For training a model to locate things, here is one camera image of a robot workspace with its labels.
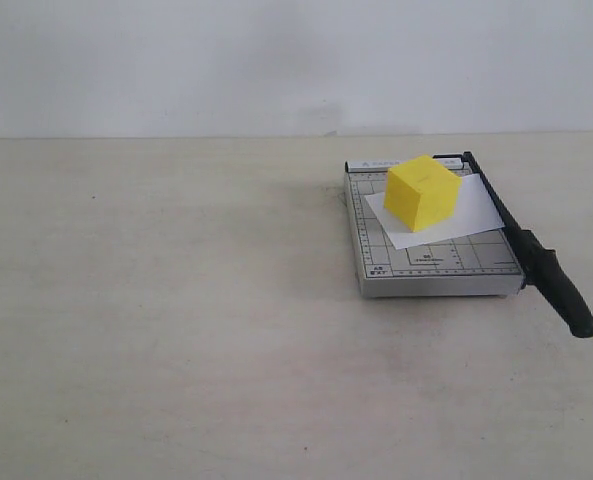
sheet of paper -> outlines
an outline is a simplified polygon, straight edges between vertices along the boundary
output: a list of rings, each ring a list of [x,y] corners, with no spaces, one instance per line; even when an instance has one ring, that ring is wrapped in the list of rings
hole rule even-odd
[[[384,192],[365,195],[365,200],[396,250],[496,230],[504,226],[494,202],[477,174],[463,177],[454,215],[420,232],[412,232],[385,209]]]

yellow cube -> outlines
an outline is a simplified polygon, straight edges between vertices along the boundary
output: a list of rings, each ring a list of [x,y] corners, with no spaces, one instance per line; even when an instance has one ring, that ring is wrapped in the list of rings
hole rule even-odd
[[[387,171],[385,208],[417,232],[454,213],[462,178],[429,155]]]

table surface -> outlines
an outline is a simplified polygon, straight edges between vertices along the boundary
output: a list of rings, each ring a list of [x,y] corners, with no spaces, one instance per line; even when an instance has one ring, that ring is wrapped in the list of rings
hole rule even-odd
[[[0,140],[0,479],[593,479],[538,292],[359,295],[343,162],[464,150],[593,310],[593,133]]]

ruler scale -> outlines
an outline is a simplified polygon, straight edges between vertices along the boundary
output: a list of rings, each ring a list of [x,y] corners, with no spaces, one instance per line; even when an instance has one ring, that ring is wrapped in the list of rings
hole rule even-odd
[[[435,157],[457,175],[470,175],[461,158]],[[396,250],[365,201],[384,191],[397,161],[347,162],[345,196],[365,297],[477,296],[519,293],[525,275],[502,230]]]

white wall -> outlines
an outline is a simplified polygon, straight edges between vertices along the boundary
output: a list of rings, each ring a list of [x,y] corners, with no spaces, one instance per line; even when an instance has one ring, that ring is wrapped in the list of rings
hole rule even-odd
[[[593,129],[592,0],[352,2],[0,0],[0,136]]]

